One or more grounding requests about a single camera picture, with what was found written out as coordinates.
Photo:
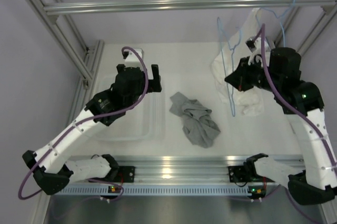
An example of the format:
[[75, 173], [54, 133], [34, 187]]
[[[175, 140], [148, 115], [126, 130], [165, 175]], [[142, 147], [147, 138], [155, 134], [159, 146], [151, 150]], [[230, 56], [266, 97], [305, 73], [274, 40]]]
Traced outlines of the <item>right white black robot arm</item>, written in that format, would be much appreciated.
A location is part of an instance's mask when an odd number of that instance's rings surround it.
[[241, 58], [225, 82], [246, 92], [254, 87], [270, 91], [282, 107], [298, 140], [305, 168], [295, 168], [256, 154], [244, 162], [248, 181], [270, 179], [285, 187], [296, 203], [319, 205], [336, 196], [336, 156], [325, 125], [324, 102], [317, 85], [301, 79], [301, 56], [294, 49], [274, 48], [270, 57]]

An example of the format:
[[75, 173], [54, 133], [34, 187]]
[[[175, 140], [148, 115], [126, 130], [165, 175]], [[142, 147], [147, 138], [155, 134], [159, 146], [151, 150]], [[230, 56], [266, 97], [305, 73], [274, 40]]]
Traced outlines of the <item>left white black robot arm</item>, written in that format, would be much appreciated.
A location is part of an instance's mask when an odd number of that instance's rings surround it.
[[153, 79], [148, 79], [140, 68], [119, 64], [110, 88], [94, 95], [58, 137], [43, 148], [22, 155], [41, 191], [54, 195], [78, 181], [112, 182], [118, 178], [120, 167], [110, 154], [78, 161], [71, 161], [70, 157], [82, 144], [125, 116], [145, 94], [162, 91], [158, 65], [153, 64], [151, 69]]

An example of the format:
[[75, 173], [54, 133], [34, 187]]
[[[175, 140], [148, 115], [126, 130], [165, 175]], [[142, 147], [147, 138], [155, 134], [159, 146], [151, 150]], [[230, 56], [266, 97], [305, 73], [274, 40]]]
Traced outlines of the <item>grey tank top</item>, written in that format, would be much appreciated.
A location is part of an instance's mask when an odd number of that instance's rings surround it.
[[212, 110], [203, 106], [197, 99], [188, 99], [180, 92], [170, 97], [170, 112], [181, 118], [183, 132], [191, 144], [202, 148], [213, 146], [221, 133], [212, 119]]

